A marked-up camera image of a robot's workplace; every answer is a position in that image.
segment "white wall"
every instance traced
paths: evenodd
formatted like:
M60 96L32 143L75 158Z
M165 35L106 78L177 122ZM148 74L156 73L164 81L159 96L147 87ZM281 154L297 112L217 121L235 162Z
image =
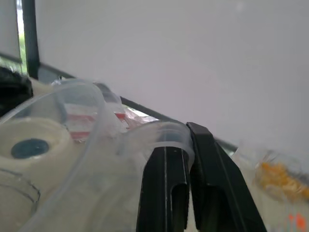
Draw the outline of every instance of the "white wall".
M308 159L308 0L38 0L40 59L130 100Z
M16 0L0 0L0 56L20 60Z

